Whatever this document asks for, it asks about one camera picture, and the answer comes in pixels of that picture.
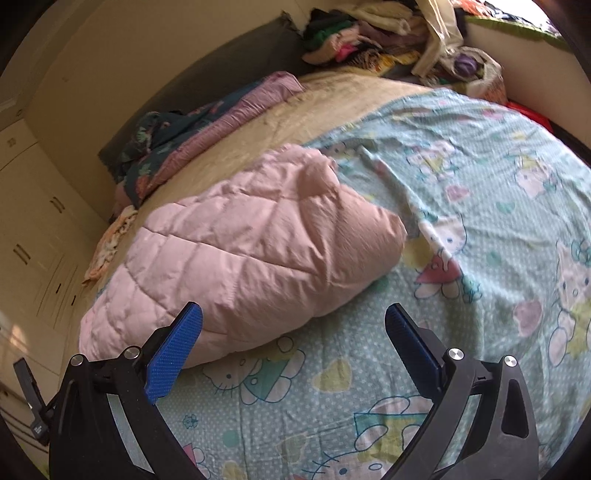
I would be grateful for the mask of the pink quilted coat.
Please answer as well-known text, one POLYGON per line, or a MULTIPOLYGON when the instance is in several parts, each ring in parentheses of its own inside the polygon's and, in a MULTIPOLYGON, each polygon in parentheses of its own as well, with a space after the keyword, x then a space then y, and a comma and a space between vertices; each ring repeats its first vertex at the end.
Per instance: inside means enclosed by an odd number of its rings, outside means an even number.
POLYGON ((335 160, 284 145, 204 193, 152 211, 82 317, 79 349, 117 356, 187 303, 204 327, 193 367, 345 305, 400 261, 401 218, 339 181, 335 160))

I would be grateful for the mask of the pile of mixed clothes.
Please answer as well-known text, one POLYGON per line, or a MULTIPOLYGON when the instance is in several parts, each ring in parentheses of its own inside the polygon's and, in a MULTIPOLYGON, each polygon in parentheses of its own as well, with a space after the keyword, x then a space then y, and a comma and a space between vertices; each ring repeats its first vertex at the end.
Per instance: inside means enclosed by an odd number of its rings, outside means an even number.
POLYGON ((308 65, 398 80, 411 75, 431 32, 415 1, 372 1, 311 9, 301 37, 308 65))

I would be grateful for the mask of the peach white small cloth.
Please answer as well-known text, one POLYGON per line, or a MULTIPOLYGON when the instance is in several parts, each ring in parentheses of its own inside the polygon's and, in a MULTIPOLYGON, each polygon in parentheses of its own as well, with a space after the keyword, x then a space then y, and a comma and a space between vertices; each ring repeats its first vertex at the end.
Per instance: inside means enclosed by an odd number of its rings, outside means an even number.
POLYGON ((113 260, 122 237, 129 231, 137 217, 138 211, 129 205, 109 225, 97 243, 93 257, 83 277, 83 284, 97 282, 108 269, 113 260))

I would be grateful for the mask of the cream built-in wardrobe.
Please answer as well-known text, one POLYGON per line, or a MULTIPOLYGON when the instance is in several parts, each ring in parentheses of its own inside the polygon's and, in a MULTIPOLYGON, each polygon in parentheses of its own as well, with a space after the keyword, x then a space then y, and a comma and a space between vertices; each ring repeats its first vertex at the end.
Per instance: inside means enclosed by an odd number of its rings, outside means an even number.
POLYGON ((104 221, 25 121, 1 131, 1 328, 24 350, 65 340, 104 221))

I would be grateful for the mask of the light blue cartoon bedsheet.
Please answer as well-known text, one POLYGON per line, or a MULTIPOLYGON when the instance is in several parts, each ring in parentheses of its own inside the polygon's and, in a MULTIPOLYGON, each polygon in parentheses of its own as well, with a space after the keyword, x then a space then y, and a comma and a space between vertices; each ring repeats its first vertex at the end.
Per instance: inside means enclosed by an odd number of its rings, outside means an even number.
POLYGON ((328 315, 183 369, 156 407, 208 479, 379 479, 425 421, 386 332, 399 303, 448 348, 514 356, 539 474, 590 416, 590 170, 520 113, 449 90, 396 99, 304 148, 397 214, 398 264, 328 315))

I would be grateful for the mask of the dark floral purple quilt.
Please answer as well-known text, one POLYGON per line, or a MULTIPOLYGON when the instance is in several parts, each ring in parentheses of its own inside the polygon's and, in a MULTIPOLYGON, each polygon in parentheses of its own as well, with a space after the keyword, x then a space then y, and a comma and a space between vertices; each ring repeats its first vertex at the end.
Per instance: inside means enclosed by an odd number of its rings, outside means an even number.
POLYGON ((144 114, 115 157, 113 212, 140 207, 195 157, 301 92, 304 86, 297 77, 277 71, 186 114, 144 114))

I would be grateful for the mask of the red box on floor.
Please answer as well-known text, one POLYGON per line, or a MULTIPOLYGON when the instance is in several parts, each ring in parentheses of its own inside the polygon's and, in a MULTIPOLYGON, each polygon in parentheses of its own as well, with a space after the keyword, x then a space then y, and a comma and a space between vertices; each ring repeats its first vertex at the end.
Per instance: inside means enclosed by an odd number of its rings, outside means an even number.
POLYGON ((514 101, 508 101, 506 103, 506 107, 524 115, 528 119, 543 126, 550 133, 554 132, 554 129, 552 127, 552 123, 546 116, 544 116, 544 115, 542 115, 542 114, 540 114, 540 113, 538 113, 538 112, 536 112, 536 111, 534 111, 534 110, 532 110, 520 103, 514 102, 514 101))

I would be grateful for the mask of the bag with purple items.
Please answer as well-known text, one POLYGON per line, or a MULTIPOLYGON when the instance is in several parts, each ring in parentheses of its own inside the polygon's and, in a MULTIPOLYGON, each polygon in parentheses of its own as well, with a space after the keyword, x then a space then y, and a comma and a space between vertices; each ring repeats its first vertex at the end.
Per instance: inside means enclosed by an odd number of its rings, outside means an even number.
POLYGON ((471 98, 505 104, 507 93, 501 65, 486 52, 460 47, 438 62, 442 85, 471 98))

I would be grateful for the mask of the beige mattress cover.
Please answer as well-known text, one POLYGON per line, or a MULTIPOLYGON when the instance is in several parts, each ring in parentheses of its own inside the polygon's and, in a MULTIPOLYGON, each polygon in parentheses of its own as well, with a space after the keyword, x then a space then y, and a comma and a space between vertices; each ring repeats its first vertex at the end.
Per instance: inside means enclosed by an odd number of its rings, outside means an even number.
POLYGON ((197 196, 248 167, 266 151, 284 144, 304 145, 342 125, 352 124, 382 106, 429 89, 408 82, 355 73, 321 72, 303 79, 304 92, 291 97, 235 130, 160 186, 139 208, 105 275, 86 287, 73 310, 77 326, 123 261, 139 227, 157 208, 197 196))

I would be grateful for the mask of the green windowsill cloth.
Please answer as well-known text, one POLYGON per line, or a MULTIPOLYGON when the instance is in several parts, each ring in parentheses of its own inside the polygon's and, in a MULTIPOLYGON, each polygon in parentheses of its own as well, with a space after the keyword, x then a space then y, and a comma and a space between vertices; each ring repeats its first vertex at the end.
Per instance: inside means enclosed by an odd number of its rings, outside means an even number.
POLYGON ((563 51, 571 51, 568 43, 562 36, 548 33, 528 24, 478 16, 467 16, 465 21, 467 24, 478 25, 489 30, 500 31, 530 41, 545 42, 563 51))

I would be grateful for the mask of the dark grey headboard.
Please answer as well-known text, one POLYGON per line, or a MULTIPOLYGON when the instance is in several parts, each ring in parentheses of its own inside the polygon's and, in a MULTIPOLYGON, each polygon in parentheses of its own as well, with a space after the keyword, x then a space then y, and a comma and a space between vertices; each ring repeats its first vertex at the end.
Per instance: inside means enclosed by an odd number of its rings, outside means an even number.
POLYGON ((118 157, 144 114, 187 113, 276 71, 303 76, 311 71, 301 59, 303 55, 300 31, 290 14, 283 11, 273 21, 226 42, 176 75, 127 119, 98 152, 98 158, 113 180, 120 182, 118 157))

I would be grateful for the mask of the cream window curtain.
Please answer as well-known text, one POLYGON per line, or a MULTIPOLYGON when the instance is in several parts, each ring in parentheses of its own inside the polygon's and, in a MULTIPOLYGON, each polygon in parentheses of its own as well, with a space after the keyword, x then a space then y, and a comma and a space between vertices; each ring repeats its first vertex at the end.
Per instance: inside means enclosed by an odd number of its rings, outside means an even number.
POLYGON ((412 74, 425 77, 442 56, 464 44, 452 2, 449 0, 417 0, 430 32, 426 49, 415 64, 412 74))

